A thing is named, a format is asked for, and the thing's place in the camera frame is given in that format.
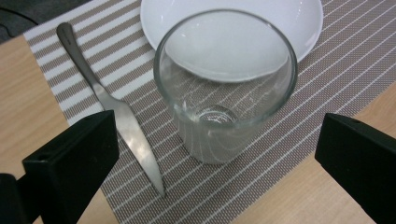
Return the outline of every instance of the wooden table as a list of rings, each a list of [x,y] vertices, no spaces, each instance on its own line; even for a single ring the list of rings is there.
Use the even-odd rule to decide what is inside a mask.
[[[396,83],[355,116],[396,137]],[[0,172],[20,178],[21,160],[68,127],[23,36],[0,46]],[[98,190],[80,223],[117,223]],[[234,223],[374,223],[313,155]]]

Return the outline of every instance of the butter knife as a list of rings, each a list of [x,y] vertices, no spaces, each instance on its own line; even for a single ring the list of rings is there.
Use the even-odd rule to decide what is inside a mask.
[[[56,34],[79,72],[88,81],[103,108],[105,110],[114,110],[116,127],[119,134],[128,145],[129,149],[134,153],[134,156],[145,171],[148,179],[158,192],[164,196],[165,189],[163,187],[160,168],[151,151],[149,142],[140,129],[131,108],[125,102],[112,97],[101,85],[99,79],[95,76],[78,48],[73,27],[70,23],[61,23],[56,29]]]

